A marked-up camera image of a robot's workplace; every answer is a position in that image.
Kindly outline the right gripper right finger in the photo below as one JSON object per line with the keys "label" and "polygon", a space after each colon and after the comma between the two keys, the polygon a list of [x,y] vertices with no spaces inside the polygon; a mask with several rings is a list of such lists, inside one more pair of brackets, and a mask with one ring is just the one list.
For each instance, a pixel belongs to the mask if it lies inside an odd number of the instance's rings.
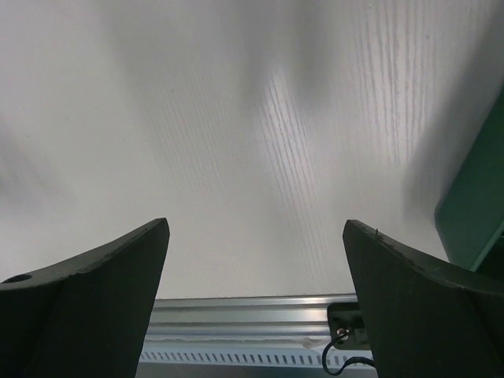
{"label": "right gripper right finger", "polygon": [[343,244],[380,377],[501,377],[503,283],[348,220]]}

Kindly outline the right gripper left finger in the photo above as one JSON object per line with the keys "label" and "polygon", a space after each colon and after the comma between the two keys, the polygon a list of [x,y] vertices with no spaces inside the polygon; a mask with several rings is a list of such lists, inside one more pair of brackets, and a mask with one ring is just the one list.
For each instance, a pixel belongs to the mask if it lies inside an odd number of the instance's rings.
{"label": "right gripper left finger", "polygon": [[4,377],[133,377],[169,244],[164,218],[1,284]]}

